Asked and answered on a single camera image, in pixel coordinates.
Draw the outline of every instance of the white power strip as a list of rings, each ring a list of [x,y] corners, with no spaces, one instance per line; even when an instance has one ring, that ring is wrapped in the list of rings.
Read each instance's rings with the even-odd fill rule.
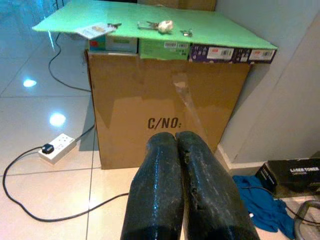
[[[49,142],[53,145],[54,150],[49,154],[45,154],[42,150],[38,151],[39,156],[46,160],[48,163],[54,165],[56,164],[63,156],[70,152],[75,146],[76,141],[74,138],[65,135],[64,133],[60,134],[57,138]]]

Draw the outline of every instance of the blue towel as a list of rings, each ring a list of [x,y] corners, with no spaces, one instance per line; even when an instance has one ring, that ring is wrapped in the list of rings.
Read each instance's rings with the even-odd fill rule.
[[[255,176],[234,176],[233,180],[240,192],[244,205],[254,216],[254,225],[268,232],[276,233],[278,229],[290,239],[294,239],[294,220],[287,214],[286,204],[274,200],[270,193],[263,189],[243,187],[262,187]]]

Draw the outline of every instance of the green board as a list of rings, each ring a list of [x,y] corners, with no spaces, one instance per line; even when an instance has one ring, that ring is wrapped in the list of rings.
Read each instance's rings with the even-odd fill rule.
[[[138,22],[159,23],[172,20],[171,34],[157,30],[138,29]],[[268,41],[234,23],[218,12],[182,10],[124,2],[73,0],[33,29],[75,33],[76,29],[96,23],[122,23],[111,35],[140,39],[179,41],[235,48],[277,49]],[[193,36],[183,36],[181,30],[192,29]]]

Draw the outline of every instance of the black cable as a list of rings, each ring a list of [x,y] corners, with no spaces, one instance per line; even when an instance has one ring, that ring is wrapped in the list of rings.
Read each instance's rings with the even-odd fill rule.
[[[50,72],[51,77],[53,77],[54,80],[58,81],[59,83],[65,85],[65,86],[68,87],[68,88],[76,89],[76,90],[80,90],[80,91],[84,91],[84,92],[91,93],[91,91],[88,90],[88,89],[81,88],[81,87],[76,87],[76,86],[71,86],[71,85],[69,85],[69,84],[64,83],[63,81],[61,81],[60,79],[58,79],[56,76],[54,76],[54,74],[52,73],[52,71],[51,71],[51,63],[52,63],[52,61],[55,60],[56,57],[58,57],[58,56],[60,55],[60,53],[61,53],[61,47],[60,47],[60,45],[58,44],[59,36],[60,36],[60,32],[58,33],[58,35],[57,35],[56,38],[55,38],[55,44],[56,44],[57,47],[59,48],[59,51],[58,51],[58,53],[57,53],[53,58],[51,58],[51,60],[50,60],[50,62],[49,62],[49,64],[48,64],[48,69],[49,69],[49,72]]]
[[[82,137],[83,135],[87,134],[87,133],[88,133],[90,130],[92,130],[93,128],[94,128],[94,126],[92,126],[92,127],[89,128],[87,131],[85,131],[81,136],[79,136],[79,137],[77,138],[77,141],[80,139],[80,137]],[[41,149],[41,148],[42,148],[42,146],[37,146],[37,147],[34,147],[34,148],[32,148],[32,149],[30,149],[30,150],[28,150],[28,151],[25,151],[24,153],[20,154],[17,158],[15,158],[15,159],[6,167],[6,169],[4,170],[4,173],[3,173],[3,177],[2,177],[2,186],[3,186],[3,190],[4,190],[5,194],[6,194],[6,196],[7,196],[11,201],[13,201],[14,203],[18,204],[18,205],[23,209],[23,211],[25,211],[25,213],[28,214],[28,215],[29,215],[30,217],[32,217],[33,219],[35,219],[35,220],[37,220],[37,221],[40,221],[40,222],[45,222],[45,223],[54,223],[54,222],[60,222],[60,221],[65,221],[65,220],[69,220],[69,219],[74,219],[74,218],[80,217],[80,216],[82,216],[82,215],[84,215],[84,214],[87,214],[87,213],[89,213],[89,212],[91,212],[91,211],[93,211],[93,210],[95,210],[95,209],[97,209],[97,208],[99,208],[99,207],[101,207],[101,206],[103,206],[103,205],[105,205],[105,204],[107,204],[107,203],[109,203],[109,202],[111,202],[111,201],[119,198],[119,197],[123,197],[123,196],[129,195],[128,192],[119,194],[119,195],[117,195],[117,196],[114,196],[114,197],[112,197],[112,198],[110,198],[110,199],[108,199],[108,200],[100,203],[99,205],[97,205],[97,206],[95,206],[95,207],[93,207],[93,208],[90,208],[90,209],[88,209],[88,210],[86,210],[86,211],[83,211],[83,212],[81,212],[81,213],[78,213],[78,214],[75,214],[75,215],[71,215],[71,216],[66,216],[66,217],[61,217],[61,218],[53,218],[53,219],[46,219],[46,218],[41,218],[41,217],[37,217],[37,216],[33,215],[31,212],[28,211],[28,209],[27,209],[21,202],[19,202],[18,200],[14,199],[14,198],[9,194],[9,192],[8,192],[8,190],[7,190],[7,186],[6,186],[6,178],[7,178],[7,174],[8,174],[9,169],[10,169],[21,157],[23,157],[23,156],[24,156],[25,154],[27,154],[27,153],[30,153],[30,152],[32,152],[32,151],[34,151],[34,150]]]
[[[264,187],[261,187],[261,186],[245,186],[245,187],[242,187],[242,189],[261,189],[261,190],[264,190],[266,192],[268,192],[273,198],[276,198],[275,197],[275,194],[273,192],[271,192],[269,189],[266,189]],[[310,223],[310,224],[315,224],[315,225],[320,225],[320,222],[316,222],[316,221],[309,221],[309,220],[306,220],[304,219],[303,217],[299,216],[297,213],[295,213],[290,207],[287,206],[287,204],[285,204],[285,207],[293,214],[295,215],[298,219],[302,220],[302,221],[305,221],[307,223]]]

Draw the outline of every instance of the white wall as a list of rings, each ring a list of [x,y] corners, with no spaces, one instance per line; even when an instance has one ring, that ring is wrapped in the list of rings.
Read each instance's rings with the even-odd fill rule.
[[[218,12],[279,47],[243,87],[220,142],[230,162],[310,157],[320,149],[318,20],[300,44],[319,9],[320,0],[217,1]]]

